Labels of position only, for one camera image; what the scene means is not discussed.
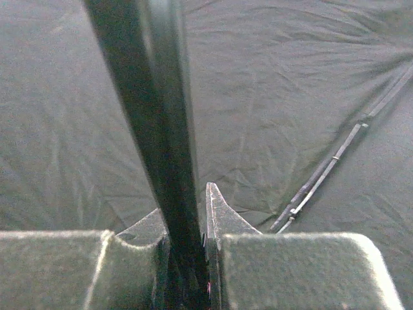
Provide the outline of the lavender folding umbrella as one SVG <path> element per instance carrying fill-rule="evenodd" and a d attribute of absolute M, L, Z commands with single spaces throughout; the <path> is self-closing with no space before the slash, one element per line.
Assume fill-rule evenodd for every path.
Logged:
<path fill-rule="evenodd" d="M 412 308 L 412 2 L 183 1 L 199 204 L 380 249 Z M 1 229 L 120 232 L 156 207 L 81 1 L 1 2 Z"/>

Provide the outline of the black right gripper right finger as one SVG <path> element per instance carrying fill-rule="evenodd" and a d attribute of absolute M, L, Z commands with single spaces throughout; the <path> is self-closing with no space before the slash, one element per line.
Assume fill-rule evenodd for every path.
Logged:
<path fill-rule="evenodd" d="M 379 249 L 347 232 L 263 234 L 206 185 L 212 309 L 402 309 Z"/>

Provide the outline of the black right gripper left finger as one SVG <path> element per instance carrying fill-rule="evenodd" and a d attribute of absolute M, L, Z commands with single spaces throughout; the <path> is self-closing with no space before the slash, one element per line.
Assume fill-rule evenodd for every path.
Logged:
<path fill-rule="evenodd" d="M 159 211 L 125 231 L 3 231 L 2 309 L 165 309 Z"/>

